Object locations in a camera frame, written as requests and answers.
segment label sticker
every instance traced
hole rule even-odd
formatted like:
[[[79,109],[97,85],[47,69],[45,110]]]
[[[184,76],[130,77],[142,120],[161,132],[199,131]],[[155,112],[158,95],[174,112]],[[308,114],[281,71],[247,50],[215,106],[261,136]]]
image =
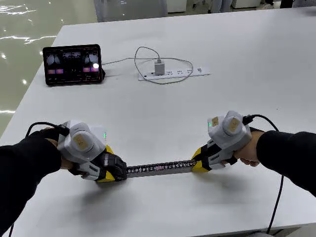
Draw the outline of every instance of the label sticker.
[[[74,141],[76,142],[78,147],[82,150],[84,150],[88,147],[87,142],[84,140],[84,138],[81,134],[78,134],[76,137],[74,137]]]
[[[213,125],[213,127],[218,125],[218,117],[212,118],[212,125]]]
[[[230,122],[229,124],[229,127],[228,129],[231,131],[231,132],[235,132],[236,128],[238,127],[239,125],[239,120],[237,118],[233,118],[232,121]]]

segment white cable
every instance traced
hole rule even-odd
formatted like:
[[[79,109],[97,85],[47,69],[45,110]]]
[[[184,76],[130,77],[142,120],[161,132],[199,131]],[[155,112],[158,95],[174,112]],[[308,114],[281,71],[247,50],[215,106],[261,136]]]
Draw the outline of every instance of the white cable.
[[[127,59],[134,59],[134,58],[124,58],[124,59],[113,61],[113,62],[102,63],[101,65],[108,65],[111,63],[119,63],[119,62],[125,61]],[[158,59],[158,58],[136,58],[136,59],[138,59],[138,60],[153,60],[153,59]]]
[[[157,55],[158,55],[158,58],[137,58],[137,52],[139,49],[141,48],[145,48],[145,49],[149,49],[153,52],[155,52]],[[135,64],[135,67],[139,73],[139,75],[145,80],[145,81],[148,81],[148,82],[151,82],[151,83],[154,83],[154,84],[158,84],[158,85],[166,85],[166,84],[173,84],[173,83],[178,83],[178,82],[181,82],[181,81],[184,81],[185,79],[187,79],[192,73],[193,73],[193,64],[188,61],[188,60],[184,60],[184,59],[179,59],[179,58],[160,58],[160,55],[158,54],[157,51],[155,51],[154,49],[152,48],[148,48],[148,47],[145,47],[145,46],[140,46],[138,47],[138,49],[136,50],[135,52],[135,56],[133,58],[124,58],[124,59],[121,59],[121,60],[117,60],[117,61],[113,61],[113,62],[108,62],[108,63],[102,63],[102,65],[108,65],[108,64],[111,64],[111,63],[118,63],[118,62],[122,62],[122,61],[125,61],[125,60],[128,60],[128,59],[134,59],[134,64]],[[148,80],[146,79],[143,74],[140,72],[137,64],[136,64],[136,60],[148,60],[148,61],[151,61],[151,60],[154,60],[154,59],[173,59],[173,60],[177,60],[177,61],[180,61],[180,62],[185,62],[185,63],[189,63],[191,65],[191,72],[186,76],[184,77],[183,79],[181,80],[177,80],[177,81],[170,81],[170,82],[156,82],[156,81],[153,81],[153,80]]]
[[[151,49],[151,48],[141,46],[141,47],[138,47],[138,49],[137,49],[136,52],[135,52],[135,56],[134,56],[135,67],[136,67],[136,69],[137,69],[139,75],[140,75],[145,81],[148,81],[148,82],[151,82],[151,83],[154,83],[154,84],[158,84],[158,85],[173,84],[173,83],[178,83],[178,82],[184,81],[184,80],[187,79],[187,78],[192,74],[192,72],[193,72],[193,64],[192,64],[190,61],[187,61],[187,60],[184,60],[184,59],[179,59],[179,58],[160,58],[159,54],[156,52],[156,54],[158,54],[158,57],[159,57],[160,59],[174,59],[174,60],[178,60],[178,61],[180,61],[180,62],[189,63],[189,64],[191,65],[191,72],[190,72],[186,77],[184,77],[183,79],[177,80],[177,81],[156,82],[156,81],[153,81],[153,80],[148,80],[148,79],[146,79],[146,78],[143,76],[143,74],[140,72],[140,70],[138,69],[138,66],[137,66],[137,64],[136,64],[137,52],[138,52],[138,50],[141,49],[141,48],[150,49],[150,50],[152,50],[152,51],[154,51],[154,52],[156,52],[156,51],[153,50],[153,49]]]

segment power adapter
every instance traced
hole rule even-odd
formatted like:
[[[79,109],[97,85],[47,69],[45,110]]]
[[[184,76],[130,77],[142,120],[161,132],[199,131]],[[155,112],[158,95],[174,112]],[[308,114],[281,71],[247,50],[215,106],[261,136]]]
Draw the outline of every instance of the power adapter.
[[[164,62],[160,58],[158,58],[157,61],[155,61],[155,75],[164,75]]]

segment tape measure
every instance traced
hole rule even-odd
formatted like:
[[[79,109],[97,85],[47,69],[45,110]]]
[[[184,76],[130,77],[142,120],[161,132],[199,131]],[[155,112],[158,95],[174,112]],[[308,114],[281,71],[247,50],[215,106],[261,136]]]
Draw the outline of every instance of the tape measure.
[[[190,159],[166,163],[128,166],[126,168],[126,174],[128,178],[132,178],[164,174],[188,173],[192,171],[192,168],[196,164],[197,162],[194,159]]]

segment hand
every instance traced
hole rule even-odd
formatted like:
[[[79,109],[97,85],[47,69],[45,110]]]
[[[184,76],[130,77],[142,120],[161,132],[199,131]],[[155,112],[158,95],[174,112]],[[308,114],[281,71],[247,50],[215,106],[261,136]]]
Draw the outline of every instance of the hand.
[[[246,165],[258,166],[260,162],[257,158],[257,143],[262,134],[264,132],[252,132],[250,142],[243,148],[235,151],[234,156]]]
[[[49,138],[46,138],[46,140],[50,141],[56,148],[57,148],[57,145],[58,145],[58,142],[53,140],[53,139],[49,139]],[[66,159],[63,159],[62,157],[61,158],[61,166],[60,168],[61,169],[71,169],[73,168],[73,163],[70,162],[69,160],[66,160]]]

